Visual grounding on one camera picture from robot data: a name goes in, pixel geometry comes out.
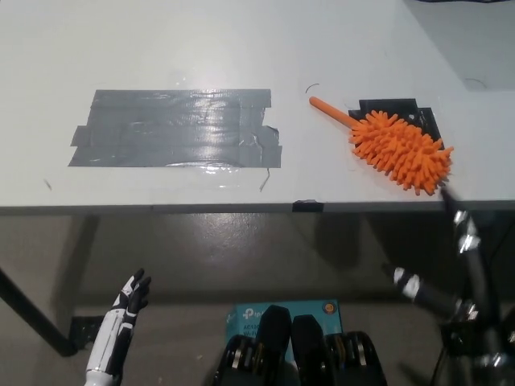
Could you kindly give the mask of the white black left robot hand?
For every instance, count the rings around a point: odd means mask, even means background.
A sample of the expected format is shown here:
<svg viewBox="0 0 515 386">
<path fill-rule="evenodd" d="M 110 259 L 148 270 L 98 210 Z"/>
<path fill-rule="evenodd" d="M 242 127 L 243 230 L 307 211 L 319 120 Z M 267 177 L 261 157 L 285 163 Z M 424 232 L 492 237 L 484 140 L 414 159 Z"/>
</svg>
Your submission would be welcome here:
<svg viewBox="0 0 515 386">
<path fill-rule="evenodd" d="M 148 305 L 151 278 L 139 269 L 124 284 L 102 320 L 85 370 L 85 386 L 122 383 L 138 315 Z"/>
</svg>

